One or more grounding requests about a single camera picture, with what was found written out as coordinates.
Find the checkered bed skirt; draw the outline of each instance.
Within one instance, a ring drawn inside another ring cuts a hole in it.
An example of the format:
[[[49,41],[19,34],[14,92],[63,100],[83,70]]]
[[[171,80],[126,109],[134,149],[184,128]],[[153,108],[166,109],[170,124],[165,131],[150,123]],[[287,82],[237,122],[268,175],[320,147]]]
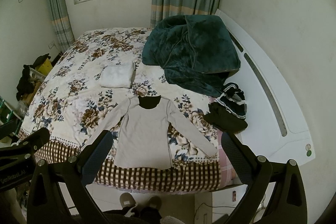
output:
[[[23,140],[28,135],[20,130]],[[78,155],[79,149],[66,146],[60,142],[49,141],[35,156],[48,163],[64,162],[72,155]],[[159,192],[191,192],[217,190],[221,186],[221,167],[219,162],[189,163],[181,169],[170,168],[121,168],[106,159],[96,179],[97,182],[125,190],[147,190]]]

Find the dark green blanket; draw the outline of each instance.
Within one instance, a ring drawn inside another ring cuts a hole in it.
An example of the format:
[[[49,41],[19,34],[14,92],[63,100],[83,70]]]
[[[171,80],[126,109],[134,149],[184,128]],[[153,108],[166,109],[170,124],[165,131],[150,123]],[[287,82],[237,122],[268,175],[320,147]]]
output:
[[[149,35],[142,63],[163,68],[169,84],[212,97],[221,95],[228,73],[240,68],[223,21],[212,15],[162,20]]]

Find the gray slipper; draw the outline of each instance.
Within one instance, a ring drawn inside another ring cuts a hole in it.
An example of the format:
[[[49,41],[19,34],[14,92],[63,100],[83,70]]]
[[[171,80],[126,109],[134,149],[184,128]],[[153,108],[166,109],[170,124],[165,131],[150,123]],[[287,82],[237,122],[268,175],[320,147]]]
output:
[[[120,200],[120,204],[122,208],[125,208],[125,207],[132,208],[136,205],[136,202],[130,193],[122,193],[119,200]]]
[[[146,207],[160,210],[161,205],[162,205],[161,199],[158,196],[154,195],[147,201]]]

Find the screw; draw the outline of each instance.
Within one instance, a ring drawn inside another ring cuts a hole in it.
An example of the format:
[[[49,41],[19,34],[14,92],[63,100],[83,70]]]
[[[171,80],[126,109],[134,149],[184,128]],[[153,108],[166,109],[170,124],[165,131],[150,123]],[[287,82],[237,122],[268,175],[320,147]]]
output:
[[[264,156],[258,156],[258,161],[260,162],[265,162],[266,161],[266,158]]]
[[[39,160],[39,162],[37,163],[38,166],[42,166],[45,164],[45,160]]]
[[[289,160],[289,164],[295,166],[296,165],[296,161],[295,160]]]
[[[76,156],[71,156],[68,158],[68,162],[75,162],[77,160]]]

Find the white headboard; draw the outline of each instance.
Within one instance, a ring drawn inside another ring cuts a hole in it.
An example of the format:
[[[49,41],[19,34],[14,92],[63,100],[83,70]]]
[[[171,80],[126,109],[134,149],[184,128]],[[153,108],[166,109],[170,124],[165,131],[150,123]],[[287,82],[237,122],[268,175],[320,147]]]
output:
[[[244,91],[247,129],[238,138],[269,161],[294,159],[302,165],[315,158],[310,132],[293,92],[261,47],[236,22],[216,11],[231,34],[240,70],[226,82]]]

